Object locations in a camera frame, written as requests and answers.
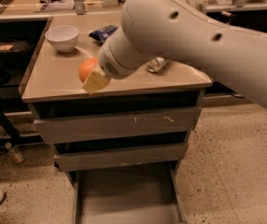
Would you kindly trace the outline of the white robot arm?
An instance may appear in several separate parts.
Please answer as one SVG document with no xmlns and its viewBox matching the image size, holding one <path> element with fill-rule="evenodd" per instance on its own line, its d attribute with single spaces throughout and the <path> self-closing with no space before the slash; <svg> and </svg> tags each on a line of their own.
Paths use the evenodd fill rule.
<svg viewBox="0 0 267 224">
<path fill-rule="evenodd" d="M 156 57 L 199 68 L 267 109 L 267 33 L 209 18 L 204 0 L 126 0 L 83 89 L 95 93 Z"/>
</svg>

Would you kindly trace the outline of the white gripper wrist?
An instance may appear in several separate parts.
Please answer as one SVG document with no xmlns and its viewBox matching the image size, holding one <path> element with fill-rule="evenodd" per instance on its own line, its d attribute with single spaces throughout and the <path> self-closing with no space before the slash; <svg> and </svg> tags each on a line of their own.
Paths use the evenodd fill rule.
<svg viewBox="0 0 267 224">
<path fill-rule="evenodd" d="M 140 52 L 126 40 L 107 40 L 98 52 L 100 66 L 95 66 L 82 88 L 94 94 L 110 82 L 110 77 L 123 79 L 140 66 Z"/>
</svg>

